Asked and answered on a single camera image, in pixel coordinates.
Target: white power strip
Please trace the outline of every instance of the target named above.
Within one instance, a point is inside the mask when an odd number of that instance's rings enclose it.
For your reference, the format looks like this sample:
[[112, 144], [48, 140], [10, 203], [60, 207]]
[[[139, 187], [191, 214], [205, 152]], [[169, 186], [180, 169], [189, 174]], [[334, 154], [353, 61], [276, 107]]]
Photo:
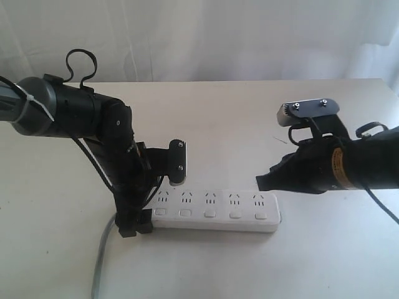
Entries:
[[160, 189], [147, 207], [154, 227], [274, 232], [281, 221], [271, 192]]

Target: gray cable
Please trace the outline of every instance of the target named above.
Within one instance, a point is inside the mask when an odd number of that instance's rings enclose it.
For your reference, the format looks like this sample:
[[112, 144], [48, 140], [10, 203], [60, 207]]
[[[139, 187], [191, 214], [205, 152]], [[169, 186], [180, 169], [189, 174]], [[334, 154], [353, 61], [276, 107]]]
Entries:
[[105, 244], [107, 244], [107, 239], [112, 230], [113, 226], [115, 225], [115, 216], [114, 214], [111, 219], [108, 221], [107, 225], [102, 232], [100, 245], [99, 245], [99, 252], [97, 254], [97, 260], [95, 261], [95, 268], [93, 274], [93, 284], [92, 284], [92, 299], [99, 298], [99, 290], [100, 290], [100, 279], [101, 279], [101, 269], [102, 269], [102, 262], [104, 260], [104, 253], [105, 253]]

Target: yellow label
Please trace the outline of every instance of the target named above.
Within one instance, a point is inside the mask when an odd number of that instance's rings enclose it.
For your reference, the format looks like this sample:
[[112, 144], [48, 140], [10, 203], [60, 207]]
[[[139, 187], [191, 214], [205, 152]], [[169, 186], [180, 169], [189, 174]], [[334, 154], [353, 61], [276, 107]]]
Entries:
[[332, 172], [343, 188], [353, 189], [355, 186], [349, 181], [344, 170], [343, 157], [344, 153], [342, 152], [341, 148], [334, 149], [331, 157]]

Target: power strip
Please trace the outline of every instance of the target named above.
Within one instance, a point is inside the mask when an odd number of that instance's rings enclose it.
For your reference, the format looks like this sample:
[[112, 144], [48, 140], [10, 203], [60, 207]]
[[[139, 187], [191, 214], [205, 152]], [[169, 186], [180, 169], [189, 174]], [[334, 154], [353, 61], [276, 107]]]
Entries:
[[281, 221], [271, 192], [160, 189], [148, 207], [154, 227], [274, 232]]

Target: white curtain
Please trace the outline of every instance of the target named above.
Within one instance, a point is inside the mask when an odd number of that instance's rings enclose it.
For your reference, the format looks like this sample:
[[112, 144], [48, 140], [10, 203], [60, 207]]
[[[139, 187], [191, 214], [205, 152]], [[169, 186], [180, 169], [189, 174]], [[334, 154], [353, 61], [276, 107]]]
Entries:
[[0, 0], [0, 74], [66, 77], [82, 47], [94, 81], [378, 77], [398, 93], [398, 21], [398, 0]]

